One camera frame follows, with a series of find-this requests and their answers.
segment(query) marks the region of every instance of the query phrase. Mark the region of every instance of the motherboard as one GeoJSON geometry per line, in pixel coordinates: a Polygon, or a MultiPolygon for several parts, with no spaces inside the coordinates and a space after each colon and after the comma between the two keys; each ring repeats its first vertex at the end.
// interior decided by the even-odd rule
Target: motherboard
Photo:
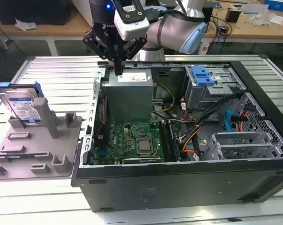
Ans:
{"type": "MultiPolygon", "coordinates": [[[[110,125],[110,138],[107,149],[97,149],[95,163],[114,164],[132,162],[134,159],[150,159],[165,162],[166,138],[165,124],[155,123],[122,123],[110,125]]],[[[181,125],[173,123],[168,132],[175,141],[182,134],[181,125]]]]}

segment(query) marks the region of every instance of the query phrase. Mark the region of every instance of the yellow wire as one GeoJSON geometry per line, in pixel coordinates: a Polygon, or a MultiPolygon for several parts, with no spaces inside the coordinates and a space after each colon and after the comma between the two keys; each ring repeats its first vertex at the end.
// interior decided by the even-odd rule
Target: yellow wire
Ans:
{"type": "Polygon", "coordinates": [[[174,107],[174,105],[175,105],[175,98],[174,98],[173,94],[170,92],[170,90],[167,89],[164,85],[162,85],[162,84],[160,84],[160,83],[157,83],[157,85],[163,87],[163,88],[171,95],[171,97],[173,98],[173,103],[171,104],[171,106],[170,106],[169,108],[167,108],[167,109],[161,109],[161,110],[152,110],[152,111],[151,111],[151,112],[153,112],[153,113],[162,113],[162,112],[168,111],[168,110],[170,110],[172,107],[174,107]]]}

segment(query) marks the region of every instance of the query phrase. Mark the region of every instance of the blue hard drive label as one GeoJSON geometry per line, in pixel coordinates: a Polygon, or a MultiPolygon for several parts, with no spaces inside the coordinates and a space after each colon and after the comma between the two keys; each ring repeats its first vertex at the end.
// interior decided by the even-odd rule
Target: blue hard drive label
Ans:
{"type": "Polygon", "coordinates": [[[17,117],[24,123],[34,124],[40,122],[40,116],[33,108],[33,99],[30,97],[10,97],[9,104],[17,117]]]}
{"type": "Polygon", "coordinates": [[[9,100],[11,102],[30,102],[32,99],[30,97],[11,97],[9,100]]]}

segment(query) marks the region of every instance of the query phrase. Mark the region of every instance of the cpu socket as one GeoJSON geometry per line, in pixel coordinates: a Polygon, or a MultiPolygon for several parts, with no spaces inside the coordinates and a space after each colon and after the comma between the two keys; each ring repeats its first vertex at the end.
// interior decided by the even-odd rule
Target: cpu socket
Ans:
{"type": "Polygon", "coordinates": [[[153,154],[153,142],[152,137],[148,136],[136,136],[137,154],[139,155],[151,155],[153,154]]]}

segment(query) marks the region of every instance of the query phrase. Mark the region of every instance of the aluminum extrusion table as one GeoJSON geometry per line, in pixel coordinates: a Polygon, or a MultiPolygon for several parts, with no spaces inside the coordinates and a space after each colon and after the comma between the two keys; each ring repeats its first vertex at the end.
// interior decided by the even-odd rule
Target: aluminum extrusion table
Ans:
{"type": "MultiPolygon", "coordinates": [[[[99,57],[36,57],[24,62],[13,83],[38,81],[58,116],[75,111],[88,124],[99,57]]],[[[283,72],[258,55],[168,56],[167,60],[239,60],[283,113],[283,72]]],[[[0,143],[9,128],[9,113],[0,102],[0,143]]],[[[0,224],[283,224],[283,190],[264,203],[93,213],[80,188],[64,179],[0,182],[0,224]]]]}

